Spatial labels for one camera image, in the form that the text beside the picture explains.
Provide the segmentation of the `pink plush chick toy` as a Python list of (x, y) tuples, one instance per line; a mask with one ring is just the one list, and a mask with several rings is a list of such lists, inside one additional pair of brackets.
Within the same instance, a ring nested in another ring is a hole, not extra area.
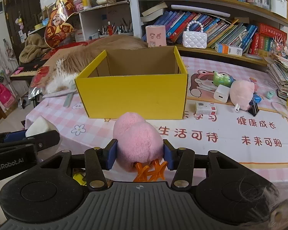
[(118, 141), (118, 165), (127, 172), (136, 172), (134, 182), (164, 180), (168, 164), (163, 161), (164, 143), (158, 131), (142, 116), (134, 112), (121, 115), (113, 127)]

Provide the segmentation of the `pink plush pig toy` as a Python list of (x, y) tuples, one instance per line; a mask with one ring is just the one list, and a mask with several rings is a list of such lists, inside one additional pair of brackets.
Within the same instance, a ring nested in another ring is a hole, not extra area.
[(233, 105), (239, 105), (240, 109), (247, 111), (253, 94), (257, 92), (258, 85), (247, 80), (236, 80), (232, 83), (229, 91), (230, 100)]

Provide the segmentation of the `green frog toy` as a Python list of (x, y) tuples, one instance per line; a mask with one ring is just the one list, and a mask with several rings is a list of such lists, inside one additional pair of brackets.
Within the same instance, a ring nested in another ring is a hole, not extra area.
[(226, 73), (214, 72), (213, 84), (215, 86), (223, 85), (225, 87), (230, 88), (234, 81), (235, 81), (235, 79)]

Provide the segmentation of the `small white medicine box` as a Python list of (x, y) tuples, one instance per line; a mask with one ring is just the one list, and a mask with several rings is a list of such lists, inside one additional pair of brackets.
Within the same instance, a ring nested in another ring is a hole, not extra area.
[(214, 103), (197, 101), (195, 103), (195, 113), (203, 115), (216, 115), (217, 109)]

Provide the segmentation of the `pink checkered tablecloth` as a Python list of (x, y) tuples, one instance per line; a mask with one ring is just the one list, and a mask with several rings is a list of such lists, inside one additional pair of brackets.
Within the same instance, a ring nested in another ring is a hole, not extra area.
[[(195, 113), (195, 103), (213, 94), (214, 72), (224, 73), (224, 64), (181, 57), (188, 72), (187, 96), (183, 119), (145, 119), (161, 138), (175, 148), (184, 147), (206, 155), (216, 150), (252, 169), (271, 182), (288, 181), (288, 120), (266, 109), (268, 100), (259, 104), (254, 117), (248, 111), (235, 111), (234, 105), (214, 102), (216, 115)], [(59, 150), (82, 154), (92, 147), (105, 147), (113, 139), (116, 119), (89, 118), (79, 93), (69, 107), (65, 97), (46, 98), (26, 117), (26, 128), (40, 116), (57, 128)], [(127, 172), (118, 162), (112, 168), (113, 179), (132, 181), (136, 172)]]

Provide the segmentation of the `white charger plug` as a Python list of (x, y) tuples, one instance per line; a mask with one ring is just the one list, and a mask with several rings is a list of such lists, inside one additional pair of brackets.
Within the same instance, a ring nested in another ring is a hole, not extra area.
[(224, 85), (218, 85), (217, 89), (214, 92), (214, 99), (222, 103), (227, 103), (229, 98), (230, 88)]

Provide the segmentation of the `yellow cardboard box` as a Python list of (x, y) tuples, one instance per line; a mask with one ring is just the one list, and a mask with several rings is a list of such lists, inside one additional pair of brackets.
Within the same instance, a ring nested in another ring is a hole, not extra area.
[(188, 72), (175, 46), (104, 50), (75, 83), (89, 118), (184, 117)]

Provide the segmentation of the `blue black small clip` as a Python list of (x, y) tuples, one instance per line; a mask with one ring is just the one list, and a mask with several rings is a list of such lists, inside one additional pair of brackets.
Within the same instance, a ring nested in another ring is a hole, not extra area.
[(258, 104), (261, 102), (261, 98), (260, 97), (253, 97), (252, 100), (249, 103), (249, 109), (248, 109), (248, 113), (250, 113), (252, 116), (256, 116), (257, 113), (259, 112), (259, 107)]

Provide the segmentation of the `orange and white cat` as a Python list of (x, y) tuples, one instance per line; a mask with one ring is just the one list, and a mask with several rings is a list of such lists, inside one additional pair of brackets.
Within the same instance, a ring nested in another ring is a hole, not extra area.
[(53, 94), (70, 89), (78, 74), (104, 50), (141, 49), (148, 44), (134, 36), (112, 35), (98, 39), (86, 46), (60, 49), (45, 63), (48, 74), (40, 80), (42, 94)]

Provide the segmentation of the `olive green blanket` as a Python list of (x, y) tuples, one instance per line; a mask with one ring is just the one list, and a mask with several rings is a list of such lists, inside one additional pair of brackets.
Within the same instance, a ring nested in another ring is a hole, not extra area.
[(31, 34), (25, 41), (25, 47), (20, 53), (21, 63), (30, 63), (31, 61), (43, 56), (50, 50), (43, 37), (39, 34)]

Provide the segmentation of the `orange and blue small box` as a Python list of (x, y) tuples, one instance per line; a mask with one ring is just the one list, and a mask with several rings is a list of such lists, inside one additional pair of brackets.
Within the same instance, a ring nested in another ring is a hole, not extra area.
[(215, 50), (217, 53), (223, 53), (226, 55), (233, 55), (233, 56), (242, 56), (243, 53), (242, 48), (226, 44), (215, 44)]

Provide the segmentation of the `white quilted pearl handbag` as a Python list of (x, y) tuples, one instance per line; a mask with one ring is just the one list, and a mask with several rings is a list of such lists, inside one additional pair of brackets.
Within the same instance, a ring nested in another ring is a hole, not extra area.
[[(199, 26), (200, 30), (190, 31), (193, 24)], [(183, 46), (185, 48), (206, 49), (207, 39), (207, 34), (203, 31), (203, 25), (200, 22), (192, 20), (187, 24), (187, 29), (183, 32)]]

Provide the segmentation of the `pink cartoon cup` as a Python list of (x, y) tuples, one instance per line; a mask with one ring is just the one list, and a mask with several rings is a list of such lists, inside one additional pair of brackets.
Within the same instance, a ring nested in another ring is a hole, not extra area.
[(164, 25), (146, 26), (148, 47), (166, 46), (166, 29)]

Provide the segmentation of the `red foil cartoon balloon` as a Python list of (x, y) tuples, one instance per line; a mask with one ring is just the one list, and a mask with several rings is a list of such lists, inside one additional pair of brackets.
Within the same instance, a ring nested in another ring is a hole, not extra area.
[(56, 48), (74, 30), (67, 20), (76, 12), (73, 0), (56, 0), (45, 29), (45, 43)]

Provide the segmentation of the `stack of paper booklets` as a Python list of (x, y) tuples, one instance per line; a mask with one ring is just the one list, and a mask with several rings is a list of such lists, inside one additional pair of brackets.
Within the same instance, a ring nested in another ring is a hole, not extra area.
[(267, 72), (275, 82), (277, 96), (281, 99), (288, 99), (288, 59), (278, 55), (265, 57)]

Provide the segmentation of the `red dictionary book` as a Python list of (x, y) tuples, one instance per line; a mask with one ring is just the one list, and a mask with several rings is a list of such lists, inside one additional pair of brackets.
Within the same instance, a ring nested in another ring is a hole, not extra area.
[(282, 31), (282, 30), (279, 30), (273, 26), (269, 26), (267, 24), (264, 24), (264, 23), (258, 23), (257, 24), (258, 26), (258, 32), (261, 33), (261, 34), (264, 34), (266, 36), (269, 36), (269, 37), (281, 37), (285, 42), (287, 41), (287, 33)]

